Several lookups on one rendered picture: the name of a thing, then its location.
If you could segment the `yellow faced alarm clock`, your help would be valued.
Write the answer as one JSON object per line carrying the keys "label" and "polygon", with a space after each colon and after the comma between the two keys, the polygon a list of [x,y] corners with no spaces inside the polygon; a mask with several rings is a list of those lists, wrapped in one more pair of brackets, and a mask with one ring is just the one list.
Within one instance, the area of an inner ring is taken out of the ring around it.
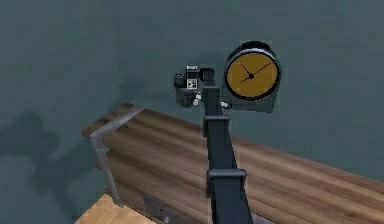
{"label": "yellow faced alarm clock", "polygon": [[226,59],[222,102],[233,110],[272,113],[281,76],[279,61],[267,43],[244,42]]}

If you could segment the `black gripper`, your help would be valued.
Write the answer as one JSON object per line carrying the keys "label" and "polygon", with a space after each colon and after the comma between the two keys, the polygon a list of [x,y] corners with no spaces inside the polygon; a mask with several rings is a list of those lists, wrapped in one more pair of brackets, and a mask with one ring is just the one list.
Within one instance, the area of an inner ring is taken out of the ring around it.
{"label": "black gripper", "polygon": [[[173,78],[176,103],[184,108],[190,108],[192,106],[199,105],[201,101],[201,94],[187,88],[187,77],[183,73],[176,73]],[[231,105],[226,102],[220,102],[222,108],[230,109]]]}

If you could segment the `brown wooden shelf metal frame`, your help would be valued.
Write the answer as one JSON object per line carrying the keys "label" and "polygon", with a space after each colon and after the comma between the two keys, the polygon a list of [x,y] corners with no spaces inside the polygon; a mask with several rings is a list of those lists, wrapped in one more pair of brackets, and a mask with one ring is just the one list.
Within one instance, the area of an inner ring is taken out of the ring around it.
{"label": "brown wooden shelf metal frame", "polygon": [[[213,224],[201,128],[126,103],[82,131],[99,134],[117,191],[157,224]],[[256,224],[384,224],[384,183],[234,138]]]}

